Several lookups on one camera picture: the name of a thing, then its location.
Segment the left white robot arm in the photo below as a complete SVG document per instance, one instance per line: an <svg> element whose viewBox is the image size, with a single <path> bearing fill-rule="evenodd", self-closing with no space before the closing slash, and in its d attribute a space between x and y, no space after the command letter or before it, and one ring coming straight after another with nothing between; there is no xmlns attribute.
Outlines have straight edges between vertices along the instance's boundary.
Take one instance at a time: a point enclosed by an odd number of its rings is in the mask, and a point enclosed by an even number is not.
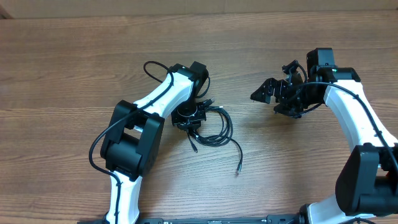
<svg viewBox="0 0 398 224"><path fill-rule="evenodd" d="M114 108L109 126L89 149L90 165L110 176L111 201L98 223L136 223L142 178L156 160L165 120L188 133L206 119L200 90L210 77L206 65L193 62L166 68L161 84L141 100L122 100Z"/></svg>

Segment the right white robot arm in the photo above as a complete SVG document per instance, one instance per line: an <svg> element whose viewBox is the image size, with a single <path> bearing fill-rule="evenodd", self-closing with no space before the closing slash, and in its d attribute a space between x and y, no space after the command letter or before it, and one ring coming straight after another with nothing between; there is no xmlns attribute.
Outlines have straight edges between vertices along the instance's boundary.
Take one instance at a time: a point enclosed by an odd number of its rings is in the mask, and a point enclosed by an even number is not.
<svg viewBox="0 0 398 224"><path fill-rule="evenodd" d="M370 223L397 213L397 138L381 123L364 94L355 69L338 67L331 48L307 54L307 68L294 60L282 67L285 79L268 78L250 98L270 103L274 113L301 118L321 105L336 116L350 156L335 193L305 204L295 215L268 215L267 223Z"/></svg>

